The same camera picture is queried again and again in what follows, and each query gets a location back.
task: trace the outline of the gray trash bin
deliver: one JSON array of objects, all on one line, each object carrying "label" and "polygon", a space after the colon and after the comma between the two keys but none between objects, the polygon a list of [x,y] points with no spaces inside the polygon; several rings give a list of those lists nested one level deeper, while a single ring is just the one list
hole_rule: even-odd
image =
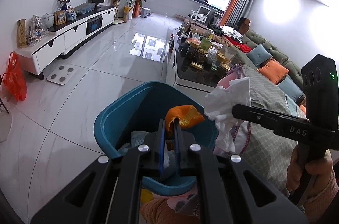
[{"label": "gray trash bin", "polygon": [[140,16],[142,18],[147,18],[149,12],[150,12],[150,9],[142,7]]}]

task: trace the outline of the red plastic bag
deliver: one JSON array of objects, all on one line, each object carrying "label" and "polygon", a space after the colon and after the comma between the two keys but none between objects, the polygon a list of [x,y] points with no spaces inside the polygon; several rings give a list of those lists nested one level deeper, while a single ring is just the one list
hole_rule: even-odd
[{"label": "red plastic bag", "polygon": [[27,85],[20,68],[18,55],[13,52],[10,54],[10,62],[6,73],[2,75],[2,80],[17,101],[26,99]]}]

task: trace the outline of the gray curtain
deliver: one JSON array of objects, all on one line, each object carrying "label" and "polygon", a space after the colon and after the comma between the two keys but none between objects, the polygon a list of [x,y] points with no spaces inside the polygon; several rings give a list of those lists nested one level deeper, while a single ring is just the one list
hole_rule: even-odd
[{"label": "gray curtain", "polygon": [[241,17],[246,17],[245,15],[248,15],[252,2],[253,0],[238,0],[226,24],[237,24]]}]

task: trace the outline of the white chair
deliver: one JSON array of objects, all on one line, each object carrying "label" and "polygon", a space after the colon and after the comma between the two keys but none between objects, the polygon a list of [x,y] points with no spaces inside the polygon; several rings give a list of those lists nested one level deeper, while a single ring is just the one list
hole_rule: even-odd
[{"label": "white chair", "polygon": [[194,12],[193,10],[191,11],[192,11],[192,15],[189,15],[189,16],[192,20],[205,23],[208,14],[211,12],[211,9],[201,5],[197,12]]}]

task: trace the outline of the white tissue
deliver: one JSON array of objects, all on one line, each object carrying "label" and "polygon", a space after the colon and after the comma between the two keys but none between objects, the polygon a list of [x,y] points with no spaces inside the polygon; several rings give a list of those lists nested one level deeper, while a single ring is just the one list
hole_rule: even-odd
[{"label": "white tissue", "polygon": [[205,115],[215,121],[219,135],[216,146],[226,152],[235,153],[235,146],[230,130],[240,125],[243,120],[233,117],[232,108],[236,104],[251,106],[250,79],[248,77],[229,81],[229,87],[217,86],[205,98]]}]

